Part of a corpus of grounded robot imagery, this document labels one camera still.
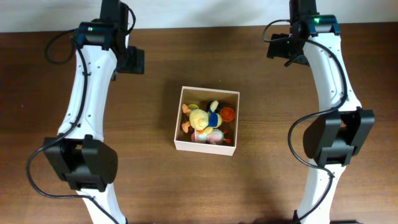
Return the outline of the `orange round cage ball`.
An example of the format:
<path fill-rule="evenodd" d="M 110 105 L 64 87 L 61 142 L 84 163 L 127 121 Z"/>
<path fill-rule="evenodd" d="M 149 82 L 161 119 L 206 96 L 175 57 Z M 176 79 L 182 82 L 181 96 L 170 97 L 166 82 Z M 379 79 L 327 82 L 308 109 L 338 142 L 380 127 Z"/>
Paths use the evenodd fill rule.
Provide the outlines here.
<path fill-rule="evenodd" d="M 236 113 L 235 113 L 234 109 L 232 109 L 230 107 L 224 107 L 220 111 L 220 116 L 221 116 L 223 122 L 230 123 L 235 119 Z"/>

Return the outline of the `white duck pink hat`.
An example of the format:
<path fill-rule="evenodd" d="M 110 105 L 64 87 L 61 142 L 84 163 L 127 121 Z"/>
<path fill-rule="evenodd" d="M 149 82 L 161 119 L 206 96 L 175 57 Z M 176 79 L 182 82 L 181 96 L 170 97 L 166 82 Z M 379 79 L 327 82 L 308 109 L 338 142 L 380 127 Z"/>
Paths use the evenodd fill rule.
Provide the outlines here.
<path fill-rule="evenodd" d="M 231 144 L 232 140 L 224 137 L 226 134 L 228 134 L 228 131 L 221 131 L 219 129 L 214 129 L 210 133 L 194 131 L 191 135 L 191 141 L 200 144 Z"/>

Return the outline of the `yellow plush duck toy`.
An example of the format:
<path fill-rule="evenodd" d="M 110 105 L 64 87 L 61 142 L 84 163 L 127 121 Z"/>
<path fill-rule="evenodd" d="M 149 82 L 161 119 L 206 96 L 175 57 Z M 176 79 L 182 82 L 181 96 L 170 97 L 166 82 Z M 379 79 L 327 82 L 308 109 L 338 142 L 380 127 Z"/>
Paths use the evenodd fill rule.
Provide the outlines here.
<path fill-rule="evenodd" d="M 223 123 L 220 113 L 209 113 L 202 109 L 190 110 L 186 104 L 183 104 L 181 109 L 184 114 L 188 115 L 188 121 L 181 125 L 185 133 L 188 133 L 190 127 L 195 131 L 210 133 Z"/>

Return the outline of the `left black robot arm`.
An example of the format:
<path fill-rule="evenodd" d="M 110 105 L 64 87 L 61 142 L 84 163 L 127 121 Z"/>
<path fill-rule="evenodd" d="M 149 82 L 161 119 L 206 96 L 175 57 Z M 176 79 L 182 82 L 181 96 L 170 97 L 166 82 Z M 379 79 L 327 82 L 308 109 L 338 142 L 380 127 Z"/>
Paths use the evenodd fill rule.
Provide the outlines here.
<path fill-rule="evenodd" d="M 104 143 L 103 118 L 111 81 L 118 73 L 144 74 L 144 51 L 129 45 L 136 17 L 121 1 L 103 0 L 99 18 L 71 32 L 76 73 L 57 136 L 40 148 L 58 178 L 83 199 L 93 223 L 127 223 L 114 180 L 118 156 Z"/>

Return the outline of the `black round puck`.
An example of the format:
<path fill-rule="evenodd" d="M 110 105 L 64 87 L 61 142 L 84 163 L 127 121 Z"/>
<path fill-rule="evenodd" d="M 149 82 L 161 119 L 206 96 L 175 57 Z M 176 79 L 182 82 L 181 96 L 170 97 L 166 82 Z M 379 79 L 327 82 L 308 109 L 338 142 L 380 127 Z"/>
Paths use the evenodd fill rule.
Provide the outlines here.
<path fill-rule="evenodd" d="M 216 100 L 210 101 L 206 106 L 206 110 L 209 113 L 219 113 L 221 111 L 220 103 Z"/>

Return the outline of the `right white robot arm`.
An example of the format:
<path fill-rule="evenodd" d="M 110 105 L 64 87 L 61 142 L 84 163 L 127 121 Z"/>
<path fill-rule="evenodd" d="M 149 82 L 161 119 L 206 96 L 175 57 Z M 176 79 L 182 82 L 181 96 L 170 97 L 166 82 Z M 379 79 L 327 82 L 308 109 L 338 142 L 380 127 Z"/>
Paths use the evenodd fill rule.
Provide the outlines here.
<path fill-rule="evenodd" d="M 289 34 L 273 34 L 267 57 L 285 58 L 311 68 L 318 112 L 289 128 L 293 156 L 308 167 L 304 196 L 292 223 L 330 223 L 338 181 L 359 154 L 375 123 L 373 110 L 363 109 L 354 94 L 341 52 L 341 31 L 334 15 L 322 15 L 315 0 L 290 0 Z"/>

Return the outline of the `yellow rattle drum toy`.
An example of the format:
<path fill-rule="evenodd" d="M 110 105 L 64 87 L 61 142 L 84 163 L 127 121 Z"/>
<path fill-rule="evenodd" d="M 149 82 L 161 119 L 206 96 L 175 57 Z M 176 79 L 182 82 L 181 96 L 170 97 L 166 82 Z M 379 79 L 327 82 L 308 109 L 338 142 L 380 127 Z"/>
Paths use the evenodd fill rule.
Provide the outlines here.
<path fill-rule="evenodd" d="M 188 108 L 189 108 L 190 110 L 196 110 L 196 109 L 199 109 L 199 106 L 196 105 L 196 104 L 189 104 L 189 105 L 188 105 Z"/>

